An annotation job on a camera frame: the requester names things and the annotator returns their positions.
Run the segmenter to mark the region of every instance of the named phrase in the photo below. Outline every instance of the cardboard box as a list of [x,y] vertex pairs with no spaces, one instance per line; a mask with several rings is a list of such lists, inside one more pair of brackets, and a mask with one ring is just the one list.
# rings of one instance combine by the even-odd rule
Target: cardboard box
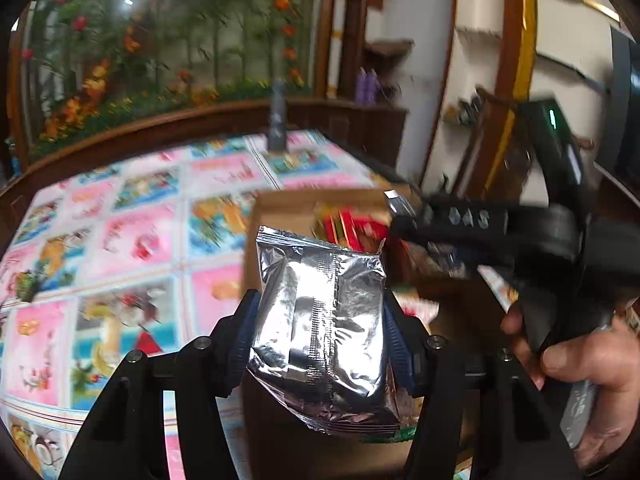
[[[410,193],[408,188],[399,192]],[[372,214],[390,221],[386,198],[381,190],[294,190],[267,192],[257,197],[250,221],[247,243],[244,251],[244,289],[260,290],[255,237],[261,225],[287,230],[296,234],[312,236],[311,226],[314,210],[318,203],[331,206],[349,207],[356,212]],[[438,333],[447,336],[449,332],[456,338],[465,339],[463,346],[499,345],[495,338],[499,334],[500,317],[490,317],[492,328],[484,337],[475,340],[474,330],[478,323],[478,313],[469,323],[455,323],[463,309],[458,304],[451,316],[442,301],[465,295],[466,285],[456,280],[438,279],[434,296],[441,301],[441,314],[435,322]],[[488,298],[497,309],[502,309],[486,286]],[[423,297],[429,295],[428,284],[421,291]],[[477,291],[470,292],[473,303],[471,310],[478,310]],[[242,382],[245,427],[249,446],[250,463],[255,479],[273,478],[392,478],[404,467],[411,442],[396,444],[362,444],[356,440],[327,436],[310,430],[293,414],[280,406],[250,374],[245,374]],[[477,419],[477,396],[468,396],[468,409],[461,434],[461,460],[468,458],[465,449],[474,433]]]

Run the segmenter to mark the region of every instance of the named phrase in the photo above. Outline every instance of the finger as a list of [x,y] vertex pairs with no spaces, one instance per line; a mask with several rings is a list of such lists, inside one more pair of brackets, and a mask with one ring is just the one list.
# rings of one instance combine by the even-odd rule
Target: finger
[[542,371],[568,383],[588,379],[611,391],[625,391],[630,381],[638,381],[639,362],[638,341],[616,322],[612,332],[589,334],[549,347],[542,354]]
[[520,361],[522,367],[525,369],[527,375],[531,378],[536,387],[541,389],[545,384],[545,375],[540,369],[538,356],[531,351],[527,340],[523,337],[515,338],[511,345],[511,350],[517,357],[518,361]]
[[500,328],[507,335],[516,335],[522,330],[522,313],[517,304],[513,305],[504,316]]

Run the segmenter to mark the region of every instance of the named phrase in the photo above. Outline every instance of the foil package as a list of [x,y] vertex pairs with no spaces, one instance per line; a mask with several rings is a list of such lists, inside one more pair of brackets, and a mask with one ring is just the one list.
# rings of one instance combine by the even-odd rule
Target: foil package
[[260,227],[262,297],[248,369],[310,428],[392,435],[380,254]]

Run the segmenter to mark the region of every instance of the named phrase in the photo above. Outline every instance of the floral mural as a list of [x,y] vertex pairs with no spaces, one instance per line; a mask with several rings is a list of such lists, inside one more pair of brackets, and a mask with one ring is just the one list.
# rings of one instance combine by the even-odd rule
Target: floral mural
[[310,92],[319,0],[33,0],[22,42],[31,156],[141,118]]

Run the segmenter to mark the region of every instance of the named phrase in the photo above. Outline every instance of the patterned tablecloth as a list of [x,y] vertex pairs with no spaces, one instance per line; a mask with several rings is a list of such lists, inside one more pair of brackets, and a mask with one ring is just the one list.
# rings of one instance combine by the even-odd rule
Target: patterned tablecloth
[[[57,478],[128,351],[177,351],[234,312],[260,190],[372,187],[375,179],[319,134],[292,132],[286,156],[267,153],[264,136],[212,140],[38,192],[0,264],[0,416],[29,462]],[[30,271],[44,282],[33,303],[20,303]],[[249,478],[238,392],[220,409],[240,478]],[[183,479],[168,392],[164,420],[172,480]],[[33,434],[45,445],[32,447]]]

